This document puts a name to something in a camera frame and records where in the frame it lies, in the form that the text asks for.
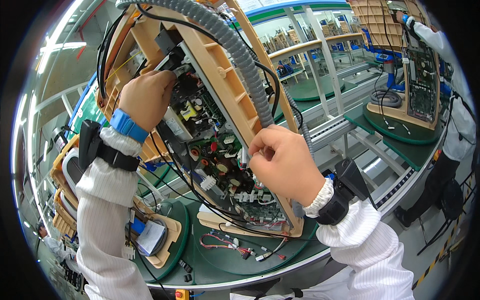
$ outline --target worker in white coat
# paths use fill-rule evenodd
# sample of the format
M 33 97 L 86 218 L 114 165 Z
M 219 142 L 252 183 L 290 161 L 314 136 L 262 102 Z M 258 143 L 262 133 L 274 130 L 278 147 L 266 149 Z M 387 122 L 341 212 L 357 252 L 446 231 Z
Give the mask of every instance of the worker in white coat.
M 175 79 L 170 71 L 151 71 L 133 79 L 122 90 L 119 108 L 150 132 L 167 110 Z M 141 143 L 113 127 L 103 128 L 100 138 L 126 156 L 137 157 L 142 151 Z M 268 147 L 275 153 L 267 151 Z M 299 134 L 270 125 L 255 136 L 249 153 L 257 179 L 272 192 L 299 201 L 308 217 L 316 217 L 332 198 L 332 181 L 321 175 Z M 89 282 L 85 291 L 91 299 L 152 299 L 137 265 L 122 257 L 125 216 L 133 206 L 137 182 L 135 172 L 113 168 L 97 157 L 76 186 L 77 262 Z M 413 273 L 401 265 L 403 244 L 380 222 L 380 213 L 368 201 L 351 202 L 342 221 L 335 226 L 320 225 L 316 235 L 331 247 L 332 257 L 348 267 L 341 276 L 304 290 L 302 299 L 413 299 Z
M 80 274 L 80 268 L 77 264 L 77 252 L 70 247 L 66 247 L 61 241 L 48 236 L 47 230 L 43 224 L 38 226 L 38 235 L 43 239 L 48 250 L 55 256 L 55 259 L 61 264 L 65 262 L 67 267 Z
M 443 188 L 455 177 L 460 161 L 473 152 L 477 141 L 472 94 L 447 37 L 443 32 L 434 32 L 422 23 L 415 21 L 414 17 L 409 17 L 400 11 L 397 11 L 396 18 L 409 29 L 410 36 L 413 33 L 416 34 L 421 41 L 435 50 L 454 69 L 450 83 L 452 93 L 448 107 L 447 134 L 442 153 L 428 175 L 424 191 L 417 202 L 408 210 L 398 207 L 394 211 L 398 221 L 407 229 L 430 206 L 437 203 L 437 206 L 440 207 L 441 204 L 438 202 Z

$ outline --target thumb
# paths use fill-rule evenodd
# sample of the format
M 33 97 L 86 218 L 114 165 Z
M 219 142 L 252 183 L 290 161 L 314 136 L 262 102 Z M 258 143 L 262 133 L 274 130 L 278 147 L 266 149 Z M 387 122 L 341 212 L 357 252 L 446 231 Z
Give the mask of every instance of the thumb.
M 260 152 L 255 152 L 250 159 L 250 169 L 262 181 L 271 174 L 272 162 L 268 161 Z

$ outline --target black pants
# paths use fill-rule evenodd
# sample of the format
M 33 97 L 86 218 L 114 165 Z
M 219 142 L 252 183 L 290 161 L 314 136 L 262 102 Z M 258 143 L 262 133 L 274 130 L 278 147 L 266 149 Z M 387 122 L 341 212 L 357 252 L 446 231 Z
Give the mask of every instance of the black pants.
M 425 188 L 420 198 L 407 210 L 404 216 L 406 222 L 418 219 L 427 209 L 440 199 L 446 183 L 455 177 L 460 162 L 449 159 L 443 152 L 440 153 L 432 171 L 425 181 Z

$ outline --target gray floor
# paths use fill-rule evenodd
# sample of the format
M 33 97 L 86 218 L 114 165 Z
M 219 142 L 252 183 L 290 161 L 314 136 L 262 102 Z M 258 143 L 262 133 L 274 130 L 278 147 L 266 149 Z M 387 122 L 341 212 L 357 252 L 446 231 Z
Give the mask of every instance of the gray floor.
M 456 180 L 458 182 L 463 181 L 465 177 L 470 173 L 471 156 L 465 159 L 458 167 L 456 173 Z M 405 201 L 402 206 L 409 208 L 416 199 Z M 462 216 L 462 220 L 466 220 L 468 217 Z M 435 207 L 431 207 L 423 215 L 423 223 L 427 237 L 431 238 L 435 232 L 445 221 L 443 214 Z M 399 239 L 404 243 L 404 257 L 403 267 L 414 273 L 414 282 L 420 278 L 425 272 L 428 266 L 434 261 L 436 255 L 440 252 L 443 244 L 447 240 L 450 232 L 453 228 L 453 224 L 449 230 L 432 246 L 427 248 L 421 255 L 417 256 L 417 252 L 425 245 L 423 233 L 421 231 L 420 222 L 417 220 L 412 224 L 409 230 L 404 231 L 396 219 L 392 215 L 388 216 L 385 223 L 390 225 L 398 234 Z M 326 260 L 316 263 L 314 265 L 305 267 L 294 273 L 290 273 L 282 278 L 280 282 L 275 284 L 270 289 L 268 295 L 275 294 L 287 294 L 291 293 L 290 288 L 308 288 L 317 284 L 322 269 L 326 263 Z M 437 262 L 433 269 L 428 273 L 425 279 L 420 282 L 417 288 L 413 291 L 413 295 L 416 300 L 431 300 L 435 299 L 435 295 L 440 286 L 444 284 L 448 275 L 448 260 L 445 259 L 442 262 Z M 198 300 L 212 300 L 212 299 L 229 299 L 229 290 L 222 291 L 208 291 L 203 295 L 196 297 Z

